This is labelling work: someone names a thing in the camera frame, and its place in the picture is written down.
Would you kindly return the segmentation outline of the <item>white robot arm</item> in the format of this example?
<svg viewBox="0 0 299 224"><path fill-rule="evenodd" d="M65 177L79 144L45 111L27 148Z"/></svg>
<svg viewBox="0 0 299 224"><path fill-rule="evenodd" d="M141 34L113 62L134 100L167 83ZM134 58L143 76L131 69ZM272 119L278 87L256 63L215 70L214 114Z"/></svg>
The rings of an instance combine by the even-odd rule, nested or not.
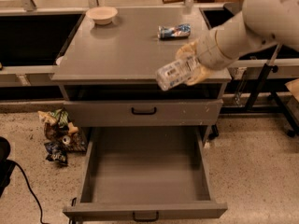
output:
<svg viewBox="0 0 299 224"><path fill-rule="evenodd" d="M276 44L299 50L299 0L244 0L240 12L224 24L200 32L176 57L199 59L200 66L187 81L191 86L246 54Z"/></svg>

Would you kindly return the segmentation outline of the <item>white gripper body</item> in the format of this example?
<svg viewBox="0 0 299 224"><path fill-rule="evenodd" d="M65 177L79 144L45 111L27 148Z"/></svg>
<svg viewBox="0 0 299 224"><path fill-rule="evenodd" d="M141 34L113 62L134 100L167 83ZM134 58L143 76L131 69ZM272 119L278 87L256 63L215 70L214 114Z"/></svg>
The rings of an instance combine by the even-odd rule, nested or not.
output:
<svg viewBox="0 0 299 224"><path fill-rule="evenodd" d="M221 70L237 58L237 34L224 29L211 29L196 39L196 56L204 67Z"/></svg>

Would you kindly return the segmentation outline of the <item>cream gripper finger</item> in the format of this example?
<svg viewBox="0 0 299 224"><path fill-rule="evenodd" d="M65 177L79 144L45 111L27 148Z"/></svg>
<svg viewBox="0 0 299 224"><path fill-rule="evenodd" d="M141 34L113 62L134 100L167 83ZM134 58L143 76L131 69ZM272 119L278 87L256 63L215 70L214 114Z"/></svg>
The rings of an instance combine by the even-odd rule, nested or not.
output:
<svg viewBox="0 0 299 224"><path fill-rule="evenodd" d="M197 83L200 83L200 82L206 80L212 74L213 74L212 70L210 70L210 69L206 68L205 66L201 65L193 71L191 77L187 81L185 81L185 84L187 86L195 85Z"/></svg>
<svg viewBox="0 0 299 224"><path fill-rule="evenodd" d="M193 41L191 43L183 45L178 49L175 58L184 59L186 56L195 55L197 53L197 42Z"/></svg>

